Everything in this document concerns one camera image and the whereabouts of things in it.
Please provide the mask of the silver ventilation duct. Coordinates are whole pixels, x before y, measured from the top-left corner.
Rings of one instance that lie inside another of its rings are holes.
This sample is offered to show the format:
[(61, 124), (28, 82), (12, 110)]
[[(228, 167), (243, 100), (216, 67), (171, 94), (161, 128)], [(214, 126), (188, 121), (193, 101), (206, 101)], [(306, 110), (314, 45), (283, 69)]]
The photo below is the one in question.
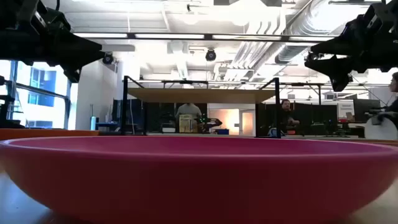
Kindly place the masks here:
[[(367, 6), (340, 4), (352, 0), (303, 0), (306, 5), (298, 16), (288, 21), (285, 11), (268, 7), (249, 21), (248, 34), (328, 35), (357, 15), (365, 13)], [(306, 46), (281, 42), (242, 42), (231, 68), (253, 69), (259, 73), (267, 63), (284, 68)]]

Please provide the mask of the person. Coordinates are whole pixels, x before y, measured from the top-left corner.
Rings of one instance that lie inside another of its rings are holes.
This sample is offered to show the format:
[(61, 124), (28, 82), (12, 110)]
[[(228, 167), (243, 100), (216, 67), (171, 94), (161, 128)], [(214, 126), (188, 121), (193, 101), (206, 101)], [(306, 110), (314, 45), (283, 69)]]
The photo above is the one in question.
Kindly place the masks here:
[(298, 134), (300, 121), (297, 120), (293, 115), (293, 111), (290, 107), (290, 101), (288, 99), (283, 99), (280, 105), (280, 130), (284, 134)]
[(383, 121), (383, 113), (398, 113), (398, 72), (392, 74), (391, 82), (388, 85), (388, 89), (392, 93), (391, 98), (393, 96), (396, 97), (391, 104), (385, 104), (379, 96), (377, 96), (373, 91), (370, 91), (371, 96), (379, 101), (379, 106), (376, 106), (375, 110), (383, 110), (376, 116), (376, 120), (373, 122), (373, 124), (381, 124), (381, 122)]
[(198, 132), (197, 118), (199, 118), (201, 116), (201, 110), (199, 109), (199, 107), (193, 103), (185, 103), (182, 106), (180, 106), (177, 110), (177, 114), (175, 115), (177, 123), (179, 122), (179, 116), (181, 114), (191, 114), (193, 116), (193, 119), (197, 123), (197, 132)]

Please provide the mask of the black overhead light bar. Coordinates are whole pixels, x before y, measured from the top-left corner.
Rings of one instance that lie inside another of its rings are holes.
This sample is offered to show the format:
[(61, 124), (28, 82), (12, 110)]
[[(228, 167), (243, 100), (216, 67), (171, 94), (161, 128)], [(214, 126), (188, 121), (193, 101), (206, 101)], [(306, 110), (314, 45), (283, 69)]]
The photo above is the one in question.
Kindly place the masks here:
[(319, 43), (331, 40), (330, 35), (275, 35), (275, 34), (195, 34), (195, 33), (145, 33), (145, 32), (76, 32), (75, 35), (86, 39), (126, 39), (126, 40), (200, 40), (232, 42), (293, 42)]

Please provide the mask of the yellow wooden crate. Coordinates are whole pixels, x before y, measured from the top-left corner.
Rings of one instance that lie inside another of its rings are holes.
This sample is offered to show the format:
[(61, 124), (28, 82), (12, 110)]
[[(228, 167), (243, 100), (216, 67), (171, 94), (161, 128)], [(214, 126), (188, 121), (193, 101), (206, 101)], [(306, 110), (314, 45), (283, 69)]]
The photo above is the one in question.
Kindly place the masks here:
[(197, 123), (191, 114), (181, 114), (179, 116), (179, 132), (195, 133), (197, 132)]

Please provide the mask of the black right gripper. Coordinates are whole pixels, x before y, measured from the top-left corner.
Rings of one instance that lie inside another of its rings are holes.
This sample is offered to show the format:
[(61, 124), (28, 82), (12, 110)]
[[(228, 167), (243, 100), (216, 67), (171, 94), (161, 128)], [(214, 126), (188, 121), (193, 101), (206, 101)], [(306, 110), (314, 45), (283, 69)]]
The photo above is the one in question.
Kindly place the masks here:
[[(398, 0), (370, 5), (339, 36), (310, 47), (312, 54), (335, 54), (324, 60), (307, 60), (306, 67), (329, 77), (333, 91), (341, 92), (352, 70), (369, 68), (388, 72), (398, 67)], [(351, 58), (337, 58), (347, 55)]]

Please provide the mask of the dark computer monitor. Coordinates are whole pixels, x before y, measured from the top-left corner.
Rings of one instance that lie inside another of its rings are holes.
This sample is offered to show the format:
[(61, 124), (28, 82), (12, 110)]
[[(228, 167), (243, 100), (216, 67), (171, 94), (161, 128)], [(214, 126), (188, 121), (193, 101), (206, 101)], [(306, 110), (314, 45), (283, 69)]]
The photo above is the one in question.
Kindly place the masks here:
[(354, 119), (357, 123), (365, 123), (368, 120), (366, 113), (371, 110), (380, 108), (379, 100), (365, 100), (365, 99), (354, 99)]

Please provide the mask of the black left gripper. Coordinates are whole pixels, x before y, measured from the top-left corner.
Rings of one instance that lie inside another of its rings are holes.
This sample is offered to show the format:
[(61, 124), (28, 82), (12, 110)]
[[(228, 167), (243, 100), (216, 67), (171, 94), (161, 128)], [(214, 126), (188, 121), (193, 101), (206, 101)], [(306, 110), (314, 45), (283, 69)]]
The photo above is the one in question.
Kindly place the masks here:
[(60, 66), (71, 83), (80, 81), (82, 64), (102, 59), (102, 45), (72, 34), (71, 25), (60, 11), (43, 0), (0, 0), (0, 60), (22, 60), (29, 65), (43, 60), (52, 45), (62, 38)]

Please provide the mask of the black partition screen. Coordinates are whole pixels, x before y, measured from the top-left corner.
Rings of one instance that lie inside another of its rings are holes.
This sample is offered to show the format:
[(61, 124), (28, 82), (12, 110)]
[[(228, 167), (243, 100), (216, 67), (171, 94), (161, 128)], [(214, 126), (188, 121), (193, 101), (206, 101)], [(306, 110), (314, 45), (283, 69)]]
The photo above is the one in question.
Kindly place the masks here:
[(336, 105), (294, 104), (293, 117), (300, 122), (296, 134), (331, 135), (336, 132), (338, 112)]
[(127, 99), (124, 130), (129, 134), (175, 132), (176, 121), (173, 103), (143, 103)]

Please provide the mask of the black metal railing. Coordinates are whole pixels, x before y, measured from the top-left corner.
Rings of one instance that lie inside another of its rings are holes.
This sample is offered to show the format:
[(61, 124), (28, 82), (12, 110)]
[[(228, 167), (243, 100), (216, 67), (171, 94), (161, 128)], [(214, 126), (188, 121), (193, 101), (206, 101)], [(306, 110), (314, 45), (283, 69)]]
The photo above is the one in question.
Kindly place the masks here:
[(10, 80), (4, 80), (0, 82), (0, 86), (6, 86), (7, 94), (0, 95), (0, 128), (25, 128), (21, 125), (21, 122), (17, 122), (16, 119), (12, 118), (13, 113), (23, 113), (22, 103), (19, 101), (19, 95), (15, 91), (18, 88), (27, 90), (38, 95), (45, 95), (54, 98), (61, 98), (64, 101), (64, 120), (63, 129), (68, 129), (68, 120), (70, 117), (71, 101), (68, 96), (60, 95), (48, 90), (23, 85), (21, 83), (12, 82)]

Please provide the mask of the white round object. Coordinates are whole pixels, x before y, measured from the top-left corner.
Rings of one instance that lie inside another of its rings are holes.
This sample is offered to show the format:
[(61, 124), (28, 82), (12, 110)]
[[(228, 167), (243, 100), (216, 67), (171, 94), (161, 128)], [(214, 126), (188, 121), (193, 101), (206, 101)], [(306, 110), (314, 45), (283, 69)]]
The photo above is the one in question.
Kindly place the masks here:
[(364, 137), (373, 140), (398, 140), (398, 125), (387, 117), (370, 118), (364, 126)]

